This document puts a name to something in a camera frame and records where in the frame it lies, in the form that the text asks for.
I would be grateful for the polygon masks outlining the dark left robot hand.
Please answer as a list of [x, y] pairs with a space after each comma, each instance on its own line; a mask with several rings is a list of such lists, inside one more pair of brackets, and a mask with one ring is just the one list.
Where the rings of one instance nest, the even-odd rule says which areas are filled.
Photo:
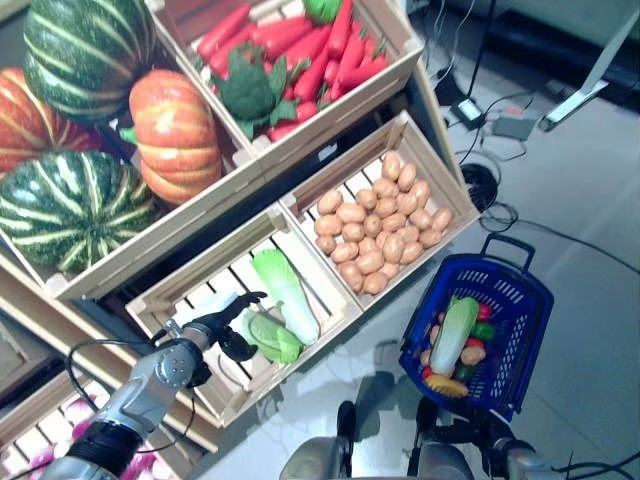
[[230, 326], [231, 322], [252, 304], [258, 304], [267, 294], [251, 291], [237, 296], [222, 311], [203, 316], [199, 322], [205, 327], [205, 333], [211, 344], [218, 343], [222, 352], [236, 362], [251, 359], [257, 347], [250, 345]]

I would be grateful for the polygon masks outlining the dark right robot hand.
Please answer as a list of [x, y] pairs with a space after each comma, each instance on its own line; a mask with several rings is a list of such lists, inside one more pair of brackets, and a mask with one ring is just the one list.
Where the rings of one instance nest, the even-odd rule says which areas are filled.
[[471, 432], [470, 442], [481, 453], [498, 450], [499, 444], [515, 438], [509, 423], [491, 411], [477, 412], [463, 426]]

